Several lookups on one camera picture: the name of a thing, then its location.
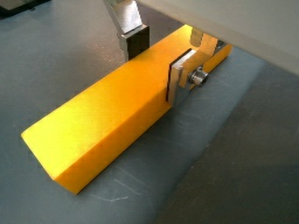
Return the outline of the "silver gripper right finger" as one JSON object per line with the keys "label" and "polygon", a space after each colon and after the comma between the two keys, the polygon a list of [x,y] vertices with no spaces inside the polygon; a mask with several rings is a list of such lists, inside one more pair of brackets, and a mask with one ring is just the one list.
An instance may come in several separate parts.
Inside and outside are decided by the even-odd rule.
{"label": "silver gripper right finger", "polygon": [[227,58],[227,43],[203,31],[191,29],[191,45],[171,63],[165,100],[176,107],[193,88],[201,88],[209,78],[209,72]]}

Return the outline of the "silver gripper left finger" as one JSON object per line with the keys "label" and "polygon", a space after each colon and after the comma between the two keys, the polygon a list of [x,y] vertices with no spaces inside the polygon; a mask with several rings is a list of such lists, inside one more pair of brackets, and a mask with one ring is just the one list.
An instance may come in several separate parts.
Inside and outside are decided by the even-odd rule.
{"label": "silver gripper left finger", "polygon": [[135,0],[103,0],[112,18],[120,49],[129,61],[149,48],[149,27],[143,23]]}

